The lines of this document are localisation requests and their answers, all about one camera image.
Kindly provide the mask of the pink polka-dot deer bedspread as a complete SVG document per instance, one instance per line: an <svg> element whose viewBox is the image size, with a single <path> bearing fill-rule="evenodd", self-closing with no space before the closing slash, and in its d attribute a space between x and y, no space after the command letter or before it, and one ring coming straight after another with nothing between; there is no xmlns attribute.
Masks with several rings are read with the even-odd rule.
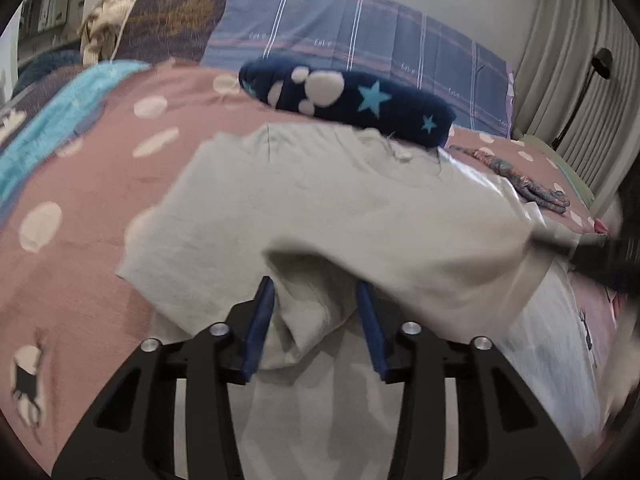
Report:
<svg viewBox="0 0 640 480"><path fill-rule="evenodd" d="M50 470L82 414L148 333L173 340L116 273L202 141L288 115L234 73L171 60L124 81L100 121L29 179L1 231L1 409ZM598 389L615 328L610 295L556 264L506 342L582 466L603 441ZM231 393L250 479L382 479L401 390L378 381L350 320L304 362Z"/></svg>

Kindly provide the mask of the blue plaid pillow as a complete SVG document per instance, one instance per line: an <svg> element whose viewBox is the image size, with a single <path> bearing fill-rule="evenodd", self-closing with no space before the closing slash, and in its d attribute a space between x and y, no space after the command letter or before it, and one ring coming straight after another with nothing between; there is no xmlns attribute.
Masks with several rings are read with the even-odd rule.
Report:
<svg viewBox="0 0 640 480"><path fill-rule="evenodd" d="M264 56L361 70L428 90L458 125L508 138L513 74L462 32L393 0L226 0L204 66L238 70Z"/></svg>

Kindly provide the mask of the folded floral teal garment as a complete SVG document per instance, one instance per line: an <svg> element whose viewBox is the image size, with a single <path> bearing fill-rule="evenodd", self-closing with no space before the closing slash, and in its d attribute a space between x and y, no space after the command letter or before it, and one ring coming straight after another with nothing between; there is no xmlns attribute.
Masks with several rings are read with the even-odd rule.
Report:
<svg viewBox="0 0 640 480"><path fill-rule="evenodd" d="M464 148L463 146L453 145L451 149L474 158L497 176L508 180L514 190L518 192L518 195L524 198L527 203L535 203L540 208L551 210L556 214L565 214L567 212L570 200L564 192L546 188L535 182L529 176L517 170L510 162L488 154L479 148Z"/></svg>

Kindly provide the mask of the dark brown tree-print pillow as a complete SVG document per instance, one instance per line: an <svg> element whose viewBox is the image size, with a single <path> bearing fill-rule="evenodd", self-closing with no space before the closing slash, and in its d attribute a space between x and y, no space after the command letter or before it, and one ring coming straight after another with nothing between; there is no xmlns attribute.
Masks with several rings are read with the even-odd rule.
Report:
<svg viewBox="0 0 640 480"><path fill-rule="evenodd" d="M157 64L168 58L201 61L227 0L136 0L116 48L115 60Z"/></svg>

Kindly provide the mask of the light grey long-sleeve shirt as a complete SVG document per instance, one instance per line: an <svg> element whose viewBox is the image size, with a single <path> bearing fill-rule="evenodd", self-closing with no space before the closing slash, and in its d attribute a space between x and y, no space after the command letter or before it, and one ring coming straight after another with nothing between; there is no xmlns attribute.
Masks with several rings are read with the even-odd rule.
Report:
<svg viewBox="0 0 640 480"><path fill-rule="evenodd" d="M603 428L598 343L567 266L528 246L543 224L506 182L442 152L268 124L203 141L118 274L168 338L223 320L273 279L256 382L232 396L247 478L385 477L401 390L372 370L361 280L444 338L495 341L588 468Z"/></svg>

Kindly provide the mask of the navy star fleece garment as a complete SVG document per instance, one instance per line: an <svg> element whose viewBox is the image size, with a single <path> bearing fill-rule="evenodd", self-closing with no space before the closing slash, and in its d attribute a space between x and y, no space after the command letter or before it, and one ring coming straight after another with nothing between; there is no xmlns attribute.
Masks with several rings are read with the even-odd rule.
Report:
<svg viewBox="0 0 640 480"><path fill-rule="evenodd" d="M239 70L252 98L275 110L375 129L422 148L442 148L456 114L439 96L363 72L320 70L292 58L258 58Z"/></svg>

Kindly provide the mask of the grey pleated curtain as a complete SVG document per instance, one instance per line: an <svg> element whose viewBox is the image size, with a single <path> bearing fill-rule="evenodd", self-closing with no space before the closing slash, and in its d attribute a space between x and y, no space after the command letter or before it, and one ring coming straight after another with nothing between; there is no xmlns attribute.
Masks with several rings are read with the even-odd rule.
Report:
<svg viewBox="0 0 640 480"><path fill-rule="evenodd" d="M639 45L613 0L538 0L515 72L513 131L551 143L577 101L593 55L613 53L611 78L593 77L556 150L605 212L639 153Z"/></svg>

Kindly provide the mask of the beige crumpled cloth pile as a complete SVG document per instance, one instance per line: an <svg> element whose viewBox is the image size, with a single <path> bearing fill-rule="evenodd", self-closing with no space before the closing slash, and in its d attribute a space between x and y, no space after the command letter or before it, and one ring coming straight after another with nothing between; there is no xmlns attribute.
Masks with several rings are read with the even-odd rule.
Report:
<svg viewBox="0 0 640 480"><path fill-rule="evenodd" d="M100 0L78 29L83 66L109 60L136 0Z"/></svg>

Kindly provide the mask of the black floor lamp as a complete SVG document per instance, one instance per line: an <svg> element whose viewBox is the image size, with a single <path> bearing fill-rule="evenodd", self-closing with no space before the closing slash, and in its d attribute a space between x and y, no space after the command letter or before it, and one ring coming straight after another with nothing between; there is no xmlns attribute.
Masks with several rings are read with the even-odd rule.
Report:
<svg viewBox="0 0 640 480"><path fill-rule="evenodd" d="M585 78L584 83L582 84L582 88L580 89L577 101L572 109L572 112L570 113L570 117L567 119L561 132L551 142L551 147L553 151L556 151L560 147L560 145L562 144L562 142L564 141L568 133L568 130L570 130L570 127L573 125L573 122L577 116L578 110L582 106L582 102L584 102L584 99L589 90L593 77L598 75L603 80L609 80L611 78L612 67L613 67L612 51L609 48L600 48L599 50L597 50L597 52L591 58L590 67L587 72L587 76Z"/></svg>

